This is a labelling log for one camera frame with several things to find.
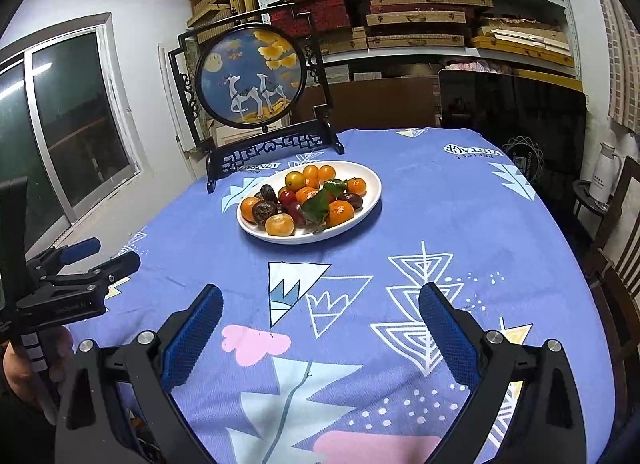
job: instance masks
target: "table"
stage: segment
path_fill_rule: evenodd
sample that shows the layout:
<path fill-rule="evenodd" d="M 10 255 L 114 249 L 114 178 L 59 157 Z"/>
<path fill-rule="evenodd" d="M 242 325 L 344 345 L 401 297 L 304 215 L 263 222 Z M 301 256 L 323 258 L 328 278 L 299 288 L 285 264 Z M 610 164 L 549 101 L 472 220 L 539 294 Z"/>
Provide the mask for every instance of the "table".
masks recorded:
<path fill-rule="evenodd" d="M 422 463 L 468 396 L 418 315 L 418 291 L 435 281 L 485 330 L 514 343 L 562 342 L 596 462 L 614 413 L 606 338 L 526 179 L 469 130 L 348 131 L 340 140 L 343 156 L 277 151 L 212 195 L 193 184 L 123 249 L 139 253 L 140 270 L 116 284 L 107 313 L 72 325 L 75 338 L 128 342 L 216 284 L 222 320 L 172 393 L 217 462 Z M 381 202 L 361 224 L 302 246 L 241 231 L 236 206 L 262 178 L 338 157 L 382 180 Z M 495 453 L 518 394 L 510 385 L 479 462 Z"/>
<path fill-rule="evenodd" d="M 575 198 L 578 200 L 578 206 L 575 209 L 575 216 L 577 217 L 580 213 L 580 209 L 584 206 L 586 209 L 595 213 L 598 217 L 602 218 L 607 214 L 607 210 L 609 209 L 609 205 L 606 204 L 607 208 L 603 208 L 600 203 L 598 203 L 593 197 L 589 195 L 589 187 L 591 186 L 591 181 L 574 181 L 574 194 Z"/>

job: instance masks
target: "hand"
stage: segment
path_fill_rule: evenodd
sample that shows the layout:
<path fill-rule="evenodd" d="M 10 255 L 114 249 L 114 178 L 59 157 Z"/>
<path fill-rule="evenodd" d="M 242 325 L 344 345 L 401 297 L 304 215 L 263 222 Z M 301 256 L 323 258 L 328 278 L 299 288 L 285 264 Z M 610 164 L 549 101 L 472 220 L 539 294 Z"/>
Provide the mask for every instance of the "hand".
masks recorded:
<path fill-rule="evenodd" d="M 73 337 L 64 327 L 53 327 L 52 329 L 38 332 L 38 335 L 41 343 L 56 350 L 55 359 L 49 362 L 49 377 L 54 383 L 60 384 L 65 380 L 66 361 L 73 355 Z M 31 377 L 33 376 L 31 362 L 18 356 L 11 343 L 7 345 L 2 367 L 4 368 L 7 384 L 14 391 L 14 394 L 23 402 L 28 402 L 39 408 L 36 393 L 31 384 Z"/>

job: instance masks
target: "plate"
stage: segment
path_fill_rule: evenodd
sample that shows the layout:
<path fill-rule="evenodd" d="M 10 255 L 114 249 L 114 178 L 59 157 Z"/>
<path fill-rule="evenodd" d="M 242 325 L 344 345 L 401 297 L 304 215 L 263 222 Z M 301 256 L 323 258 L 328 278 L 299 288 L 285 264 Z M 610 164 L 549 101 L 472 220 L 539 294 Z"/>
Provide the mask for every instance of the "plate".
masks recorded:
<path fill-rule="evenodd" d="M 382 183 L 380 183 L 380 178 L 377 176 L 377 174 L 373 170 L 370 170 L 370 168 L 363 167 L 362 165 L 359 165 L 357 163 L 350 163 L 348 161 L 323 161 L 322 164 L 313 163 L 313 165 L 316 165 L 318 168 L 324 165 L 334 167 L 336 179 L 351 179 L 352 177 L 361 177 L 364 179 L 364 182 L 367 183 L 367 193 L 362 197 L 362 208 L 356 210 L 356 214 L 352 219 L 332 228 L 327 228 L 321 233 L 311 233 L 309 232 L 308 228 L 297 227 L 293 232 L 293 235 L 290 235 L 289 237 L 276 237 L 274 235 L 268 235 L 264 229 L 260 228 L 260 226 L 250 224 L 245 221 L 242 218 L 242 214 L 240 213 L 240 206 L 238 205 L 236 218 L 238 219 L 238 224 L 240 225 L 240 227 L 249 235 L 262 240 L 266 240 L 267 242 L 272 242 L 274 244 L 309 244 L 311 242 L 319 242 L 321 240 L 330 239 L 331 237 L 335 237 L 336 235 L 344 233 L 345 231 L 353 228 L 371 212 L 373 207 L 380 200 L 380 194 L 382 193 Z M 247 190 L 247 193 L 245 195 L 247 197 L 250 195 L 255 195 L 260 191 L 260 187 L 262 187 L 263 184 L 270 184 L 273 187 L 273 190 L 277 192 L 281 187 L 284 186 L 284 178 L 290 171 L 302 171 L 306 166 L 307 165 L 302 165 L 300 167 L 288 168 L 287 170 L 274 173 L 271 177 L 268 177 L 260 184 L 257 184 L 256 186 Z"/>

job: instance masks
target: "white thermos flask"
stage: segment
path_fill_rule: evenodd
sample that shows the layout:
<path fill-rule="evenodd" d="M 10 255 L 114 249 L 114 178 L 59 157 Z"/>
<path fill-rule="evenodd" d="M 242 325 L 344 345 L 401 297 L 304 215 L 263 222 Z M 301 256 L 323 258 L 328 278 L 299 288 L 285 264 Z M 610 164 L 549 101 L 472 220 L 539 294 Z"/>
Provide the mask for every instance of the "white thermos flask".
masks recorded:
<path fill-rule="evenodd" d="M 616 154 L 616 149 L 611 145 L 606 143 L 601 143 L 600 145 L 602 150 L 593 170 L 589 195 L 598 202 L 606 204 L 611 193 L 611 186 L 620 174 L 622 159 Z"/>

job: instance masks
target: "wall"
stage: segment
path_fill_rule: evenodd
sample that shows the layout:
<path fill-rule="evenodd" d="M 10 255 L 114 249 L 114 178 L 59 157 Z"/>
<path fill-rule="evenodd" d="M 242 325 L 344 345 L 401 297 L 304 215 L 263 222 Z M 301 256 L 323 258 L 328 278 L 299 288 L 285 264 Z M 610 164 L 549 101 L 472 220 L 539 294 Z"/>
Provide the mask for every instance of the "wall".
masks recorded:
<path fill-rule="evenodd" d="M 623 160 L 626 155 L 638 159 L 639 151 L 633 134 L 609 119 L 609 48 L 600 0 L 569 0 L 569 4 L 577 32 L 582 84 L 588 96 L 581 178 L 591 180 L 602 141 L 615 146 Z M 595 234 L 600 223 L 595 215 L 583 208 L 580 220 L 592 235 Z"/>
<path fill-rule="evenodd" d="M 103 12 L 112 13 L 122 80 L 148 167 L 85 217 L 66 240 L 98 236 L 101 258 L 117 252 L 193 182 L 193 169 L 175 140 L 158 63 L 158 43 L 177 44 L 184 31 L 191 16 L 188 0 L 24 0 L 0 38 L 2 48 L 46 26 Z"/>

